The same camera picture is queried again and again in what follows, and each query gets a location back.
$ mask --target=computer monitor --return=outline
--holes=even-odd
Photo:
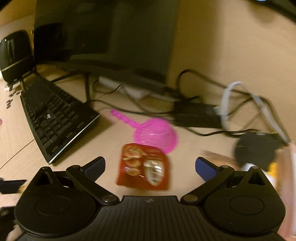
[[[37,0],[36,64],[162,93],[179,0]]]

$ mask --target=red snack package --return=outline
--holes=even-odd
[[[116,184],[146,190],[167,190],[168,169],[168,159],[160,149],[126,144],[122,149]]]

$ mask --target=pink scoop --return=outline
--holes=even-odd
[[[178,142],[177,134],[166,120],[153,118],[139,124],[125,115],[122,115],[117,110],[111,110],[110,112],[112,115],[136,129],[133,134],[135,143],[157,147],[164,153],[169,153],[176,147]]]

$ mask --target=keyboard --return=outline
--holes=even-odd
[[[49,164],[99,118],[99,113],[41,76],[25,87],[21,101],[33,136]]]

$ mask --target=black power brick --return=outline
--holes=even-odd
[[[176,101],[171,114],[177,126],[222,129],[216,105]]]

